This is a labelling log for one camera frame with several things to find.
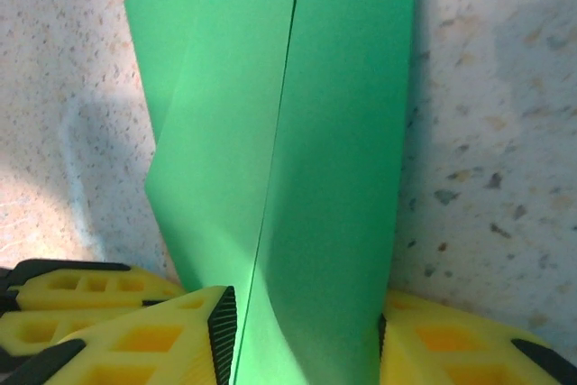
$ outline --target rectangular hole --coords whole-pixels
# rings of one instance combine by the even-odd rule
[[[140,292],[144,290],[144,282],[138,279],[121,277],[118,279],[118,288],[122,292]]]
[[[20,339],[26,343],[49,343],[56,332],[55,320],[28,322],[20,329]]]
[[[60,275],[48,284],[49,289],[74,290],[80,277],[76,275]]]
[[[466,328],[458,325],[418,326],[418,337],[432,352],[469,352],[485,349]]]
[[[445,366],[454,385],[527,385],[504,365]]]
[[[86,289],[89,292],[104,292],[106,290],[106,284],[108,279],[104,277],[88,277]]]
[[[99,365],[78,385],[145,385],[155,368],[138,365]]]
[[[182,326],[136,326],[114,346],[116,352],[168,352],[182,333]]]
[[[196,310],[197,308],[201,308],[204,303],[205,301],[202,298],[196,298],[179,305],[179,308]]]

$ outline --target terrazzo surface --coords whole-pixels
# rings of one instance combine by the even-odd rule
[[[418,0],[417,21],[391,285],[577,362],[577,0]],[[0,266],[173,275],[123,0],[0,0],[0,53]]]

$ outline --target green paper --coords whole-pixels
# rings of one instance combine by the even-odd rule
[[[199,0],[125,0],[156,141],[179,81]]]
[[[297,0],[288,52],[293,0],[155,2],[147,193],[185,286],[237,287],[235,383],[378,383],[413,0]]]
[[[239,384],[379,382],[412,13],[297,0]]]
[[[185,287],[235,286],[239,336],[261,231],[293,4],[198,1],[189,50],[146,180]]]

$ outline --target black grip strip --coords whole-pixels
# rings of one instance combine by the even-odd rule
[[[16,267],[0,279],[0,291],[10,286],[22,286],[29,279],[54,270],[130,270],[123,263],[107,263],[103,261],[57,261],[52,259],[29,259],[21,261]]]
[[[216,385],[228,385],[231,377],[237,315],[234,288],[229,286],[208,318],[208,338],[213,354]]]
[[[22,364],[2,385],[43,385],[86,347],[79,338],[44,349]]]
[[[0,293],[0,316],[6,311],[20,311],[17,298],[18,290],[7,290]]]
[[[511,343],[532,362],[549,373],[560,385],[577,384],[577,367],[553,349],[520,338],[514,338]]]
[[[385,332],[387,331],[387,319],[384,315],[379,317],[379,354],[382,358],[382,351],[385,344]]]
[[[0,373],[10,373],[16,370],[31,357],[31,355],[12,356],[4,347],[0,346]]]
[[[142,306],[143,307],[151,307],[160,304],[161,302],[167,301],[167,299],[143,299]]]

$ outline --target speckled surface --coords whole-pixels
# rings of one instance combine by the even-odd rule
[[[420,0],[391,284],[577,362],[577,0]]]
[[[0,266],[170,272],[142,186],[154,150],[123,0],[0,0]]]
[[[0,0],[1,266],[170,273],[122,1]],[[391,284],[577,362],[577,0],[419,4]]]

